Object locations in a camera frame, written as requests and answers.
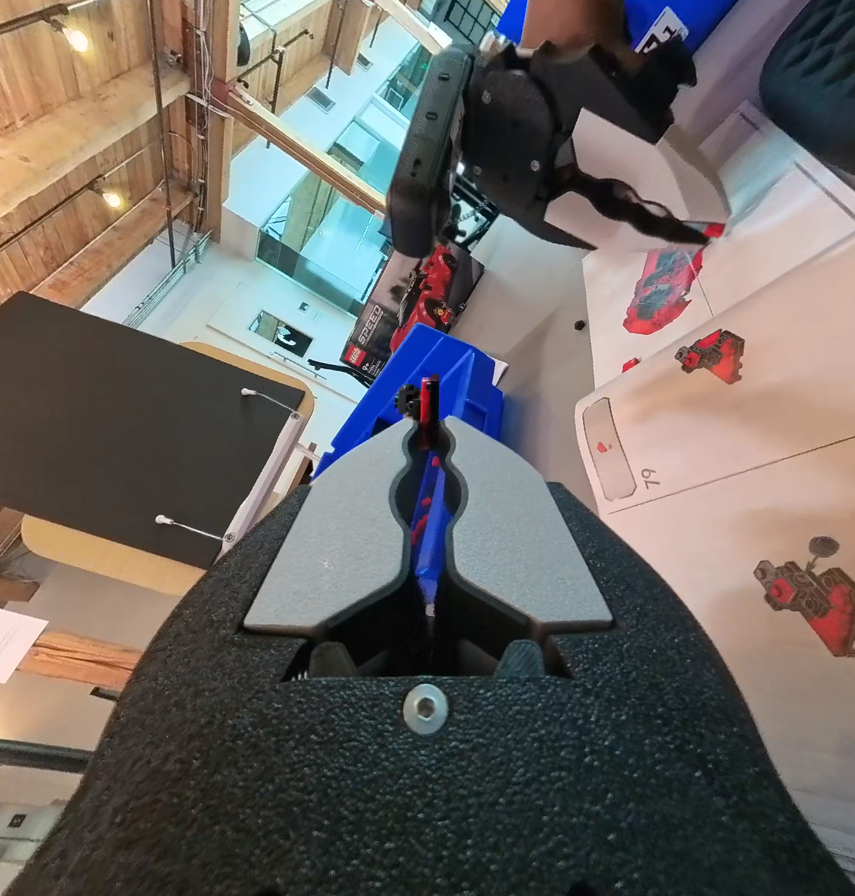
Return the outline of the person's right hand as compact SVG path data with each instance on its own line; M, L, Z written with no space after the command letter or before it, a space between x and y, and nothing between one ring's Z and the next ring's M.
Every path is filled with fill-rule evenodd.
M622 36L622 1L528 1L520 47L546 42L566 49L617 41Z

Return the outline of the black wall sign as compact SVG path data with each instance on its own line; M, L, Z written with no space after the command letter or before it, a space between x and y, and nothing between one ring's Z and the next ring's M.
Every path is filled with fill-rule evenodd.
M306 359L313 342L313 338L306 332L266 310L261 310L256 315L248 330L265 342L275 345L278 352L298 359Z

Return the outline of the white paper sheet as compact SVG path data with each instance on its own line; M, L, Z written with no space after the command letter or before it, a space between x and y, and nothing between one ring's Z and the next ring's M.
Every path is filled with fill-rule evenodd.
M47 620L0 609L0 684L8 681L48 625Z

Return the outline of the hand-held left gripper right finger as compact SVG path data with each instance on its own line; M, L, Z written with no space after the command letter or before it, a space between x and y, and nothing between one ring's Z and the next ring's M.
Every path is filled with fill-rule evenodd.
M544 477L457 418L444 421L444 571L435 621L448 637L607 631L614 618Z

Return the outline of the glass balcony railing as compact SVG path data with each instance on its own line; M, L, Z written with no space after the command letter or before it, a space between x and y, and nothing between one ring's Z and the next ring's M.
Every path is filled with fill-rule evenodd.
M307 174L261 227L255 258L356 317L392 253L383 227L380 217Z

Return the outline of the black curved bar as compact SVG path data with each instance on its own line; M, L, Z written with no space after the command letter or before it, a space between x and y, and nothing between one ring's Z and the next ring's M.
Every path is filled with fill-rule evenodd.
M308 365L311 366L316 372L321 371L330 371L330 372L338 372L343 373L345 375L349 375L354 378L358 383L364 385L366 388L371 386L374 383L374 378L369 375L364 374L358 368L354 366L350 366L349 364L332 364L322 361L316 361L313 359L308 359Z

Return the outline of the black acoustic panel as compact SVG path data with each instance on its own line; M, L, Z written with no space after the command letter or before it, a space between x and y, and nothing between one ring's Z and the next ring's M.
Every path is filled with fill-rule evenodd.
M301 380L204 343L25 292L0 306L0 507L61 564L183 596L314 409Z

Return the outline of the dark quilted jacket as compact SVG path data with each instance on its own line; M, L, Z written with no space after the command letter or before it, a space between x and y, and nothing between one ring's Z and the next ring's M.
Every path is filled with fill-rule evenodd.
M820 162L855 176L855 1L812 1L769 53L763 112Z

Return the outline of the black toy car box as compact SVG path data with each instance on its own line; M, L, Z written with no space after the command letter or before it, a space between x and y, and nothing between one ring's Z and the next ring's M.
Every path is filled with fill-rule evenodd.
M419 261L392 251L357 315L341 364L360 381L373 382L416 324L449 332L485 270L469 251L444 241Z

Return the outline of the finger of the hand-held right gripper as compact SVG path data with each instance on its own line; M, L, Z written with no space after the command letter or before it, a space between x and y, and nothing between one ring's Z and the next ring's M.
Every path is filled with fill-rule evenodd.
M636 178L627 181L623 178L622 181L625 186L631 187L639 198L665 206L677 218L687 217L685 185L679 180L670 178L658 181ZM563 196L553 199L552 194L557 186L555 180L546 181L543 185L546 197L549 199L545 222L595 249L653 251L664 249L669 245L663 238L641 234L628 222L604 216L580 194L565 191Z
M711 223L725 224L730 205L722 179L699 146L678 125L669 126L652 142L590 110L582 110L573 129L575 162L582 175L612 187L618 198L646 210L668 213L702 235ZM687 217L677 218L665 206L639 198L627 181L679 180L685 185Z

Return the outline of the black metal rod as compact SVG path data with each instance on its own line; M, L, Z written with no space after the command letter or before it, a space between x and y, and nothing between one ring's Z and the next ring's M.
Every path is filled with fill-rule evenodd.
M84 774L93 755L85 749L0 738L0 766Z

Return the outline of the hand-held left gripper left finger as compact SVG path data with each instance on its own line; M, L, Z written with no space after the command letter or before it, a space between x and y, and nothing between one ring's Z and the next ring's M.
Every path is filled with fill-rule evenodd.
M423 624L411 560L419 427L401 420L310 487L244 628L308 639L399 639Z

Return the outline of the white mounting bar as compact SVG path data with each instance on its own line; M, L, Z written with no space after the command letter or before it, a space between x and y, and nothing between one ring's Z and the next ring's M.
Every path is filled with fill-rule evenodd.
M305 425L306 420L299 411L291 412L265 465L254 481L254 486L239 506L229 528L225 531L217 559L227 554L260 519L269 496L273 493L291 454L296 449L299 435Z

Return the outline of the white instruction booklet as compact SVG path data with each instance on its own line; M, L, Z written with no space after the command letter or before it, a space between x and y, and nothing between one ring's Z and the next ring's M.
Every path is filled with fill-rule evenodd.
M702 251L583 262L601 519L709 634L780 775L855 860L855 192L749 103Z

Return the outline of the red and black brick assembly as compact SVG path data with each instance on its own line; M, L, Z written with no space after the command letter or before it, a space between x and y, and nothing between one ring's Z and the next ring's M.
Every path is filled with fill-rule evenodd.
M402 417L418 425L419 447L425 451L436 449L440 429L439 375L423 377L420 385L405 384L399 387L395 406Z

